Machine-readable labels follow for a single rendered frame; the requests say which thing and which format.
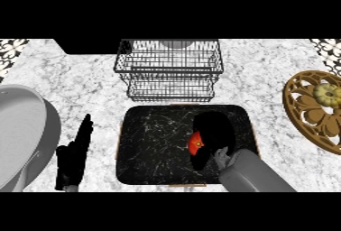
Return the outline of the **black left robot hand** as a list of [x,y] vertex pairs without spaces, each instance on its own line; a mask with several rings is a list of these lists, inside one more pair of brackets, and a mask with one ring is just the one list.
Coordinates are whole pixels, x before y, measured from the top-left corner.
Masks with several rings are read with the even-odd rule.
[[85,176],[94,122],[86,115],[79,127],[76,139],[57,149],[58,177],[55,190],[79,192],[79,185]]

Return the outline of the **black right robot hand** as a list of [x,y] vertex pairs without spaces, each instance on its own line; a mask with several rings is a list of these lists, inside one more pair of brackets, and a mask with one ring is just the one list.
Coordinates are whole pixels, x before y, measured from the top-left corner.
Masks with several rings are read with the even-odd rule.
[[203,171],[210,158],[222,171],[237,146],[235,130],[225,113],[209,111],[195,116],[194,132],[200,134],[201,146],[191,156],[194,169]]

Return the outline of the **red tomato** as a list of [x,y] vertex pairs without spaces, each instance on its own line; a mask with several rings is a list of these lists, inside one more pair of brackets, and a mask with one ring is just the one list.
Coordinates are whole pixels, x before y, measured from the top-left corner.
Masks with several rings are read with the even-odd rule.
[[200,132],[194,132],[188,140],[188,150],[193,155],[198,153],[198,149],[204,146]]

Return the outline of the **black marble tray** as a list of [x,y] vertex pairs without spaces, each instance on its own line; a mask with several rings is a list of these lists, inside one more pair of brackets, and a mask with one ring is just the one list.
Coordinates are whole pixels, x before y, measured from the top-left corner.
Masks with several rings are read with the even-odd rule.
[[237,136],[235,148],[257,150],[249,113],[235,105],[136,106],[125,116],[117,151],[117,179],[129,185],[216,184],[219,167],[209,161],[194,170],[188,139],[195,116],[226,115]]

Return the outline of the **large grey pan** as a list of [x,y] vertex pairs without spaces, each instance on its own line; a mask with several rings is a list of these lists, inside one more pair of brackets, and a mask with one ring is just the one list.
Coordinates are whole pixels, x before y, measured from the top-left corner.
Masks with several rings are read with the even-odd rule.
[[61,140],[55,106],[24,85],[0,86],[0,192],[23,191],[48,163]]

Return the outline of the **brown carved wooden trivet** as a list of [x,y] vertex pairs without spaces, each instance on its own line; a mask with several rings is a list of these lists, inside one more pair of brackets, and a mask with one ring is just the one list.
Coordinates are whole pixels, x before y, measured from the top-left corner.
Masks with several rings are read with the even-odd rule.
[[287,115],[305,137],[324,150],[341,155],[341,104],[324,106],[315,99],[315,87],[330,83],[341,87],[341,78],[324,71],[299,72],[283,90]]

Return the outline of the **pale yellow squash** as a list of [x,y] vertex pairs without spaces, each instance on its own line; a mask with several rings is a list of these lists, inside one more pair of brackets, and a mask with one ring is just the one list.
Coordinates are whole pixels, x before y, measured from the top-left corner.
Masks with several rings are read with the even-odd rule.
[[341,104],[341,87],[322,83],[315,87],[314,96],[321,105],[336,107]]

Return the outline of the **black appliance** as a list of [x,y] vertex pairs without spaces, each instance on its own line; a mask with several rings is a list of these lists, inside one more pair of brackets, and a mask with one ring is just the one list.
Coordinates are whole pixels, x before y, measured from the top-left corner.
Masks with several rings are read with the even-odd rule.
[[120,39],[57,39],[64,52],[71,55],[131,54],[131,42]]

